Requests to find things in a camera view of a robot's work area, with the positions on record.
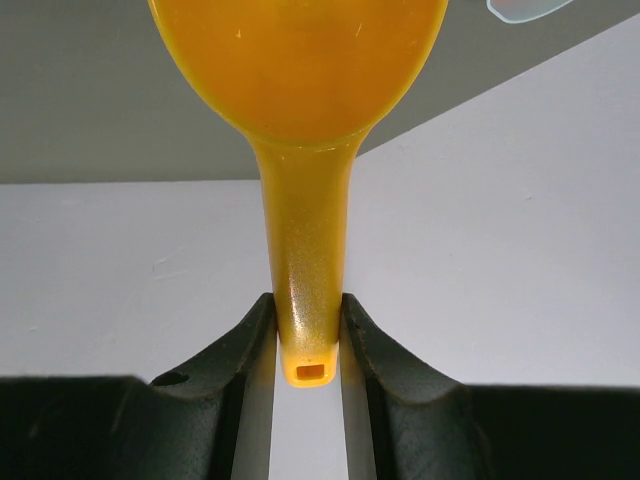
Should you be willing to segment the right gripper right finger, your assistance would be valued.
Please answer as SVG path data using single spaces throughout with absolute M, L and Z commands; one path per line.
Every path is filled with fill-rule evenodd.
M 341 305 L 340 376 L 352 479 L 635 479 L 635 387 L 470 385 Z

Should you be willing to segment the orange plastic scoop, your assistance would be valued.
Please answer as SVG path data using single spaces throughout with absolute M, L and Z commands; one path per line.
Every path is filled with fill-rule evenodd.
M 443 1 L 153 1 L 172 59 L 251 145 L 259 168 L 281 365 L 297 388 L 337 370 L 349 181 L 404 96 Z

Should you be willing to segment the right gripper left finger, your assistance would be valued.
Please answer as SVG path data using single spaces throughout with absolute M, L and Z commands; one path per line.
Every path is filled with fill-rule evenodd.
M 5 377 L 5 479 L 265 479 L 276 367 L 273 297 L 151 382 Z

